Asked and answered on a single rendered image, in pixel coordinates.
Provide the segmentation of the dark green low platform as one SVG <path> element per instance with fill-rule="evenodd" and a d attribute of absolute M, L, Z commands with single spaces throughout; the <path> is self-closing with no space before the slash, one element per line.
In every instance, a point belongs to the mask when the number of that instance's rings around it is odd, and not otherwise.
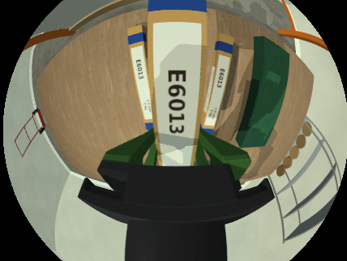
<path fill-rule="evenodd" d="M 289 53 L 265 36 L 254 36 L 251 85 L 236 135 L 240 148 L 263 147 L 276 124 L 289 76 Z"/>

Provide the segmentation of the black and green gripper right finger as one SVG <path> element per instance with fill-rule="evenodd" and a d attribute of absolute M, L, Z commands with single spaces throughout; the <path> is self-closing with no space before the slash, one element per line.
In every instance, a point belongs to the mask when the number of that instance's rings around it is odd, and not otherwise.
<path fill-rule="evenodd" d="M 203 149 L 210 157 L 210 165 L 230 165 L 235 181 L 242 177 L 251 164 L 246 151 L 199 128 L 195 153 L 196 165 L 209 165 Z"/>

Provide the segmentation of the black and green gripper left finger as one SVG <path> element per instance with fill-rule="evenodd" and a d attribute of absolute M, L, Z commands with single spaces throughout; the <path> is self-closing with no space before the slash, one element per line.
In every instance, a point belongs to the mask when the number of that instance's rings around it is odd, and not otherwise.
<path fill-rule="evenodd" d="M 144 165 L 156 165 L 157 150 L 154 128 L 136 138 L 108 150 L 104 154 L 102 160 L 114 160 L 128 162 L 129 164 L 133 165 L 142 165 L 143 158 L 148 149 L 149 152 Z"/>

